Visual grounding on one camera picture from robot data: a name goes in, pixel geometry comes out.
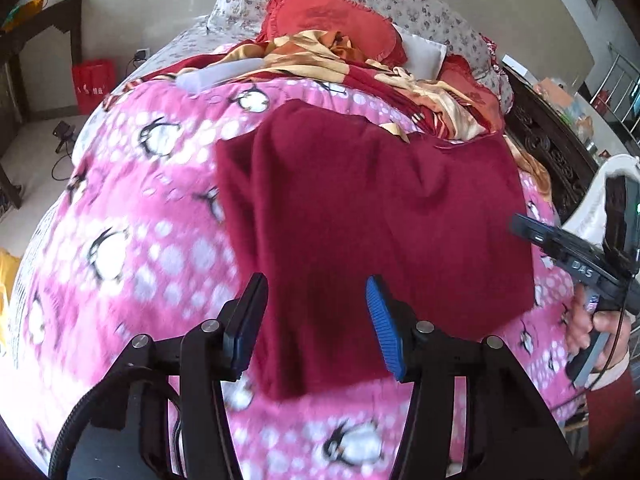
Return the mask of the right hand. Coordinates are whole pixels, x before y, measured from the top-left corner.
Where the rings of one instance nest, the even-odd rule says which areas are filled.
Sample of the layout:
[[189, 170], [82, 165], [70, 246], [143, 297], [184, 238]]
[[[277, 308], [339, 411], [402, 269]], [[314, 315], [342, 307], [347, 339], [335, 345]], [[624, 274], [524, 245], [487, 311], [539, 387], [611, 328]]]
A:
[[565, 334], [567, 351], [571, 356], [590, 346], [590, 333], [608, 333], [610, 338], [597, 357], [595, 370], [608, 370], [623, 362], [628, 353], [631, 317], [627, 313], [587, 311], [587, 292], [583, 284], [574, 286], [574, 296], [570, 300], [570, 313]]

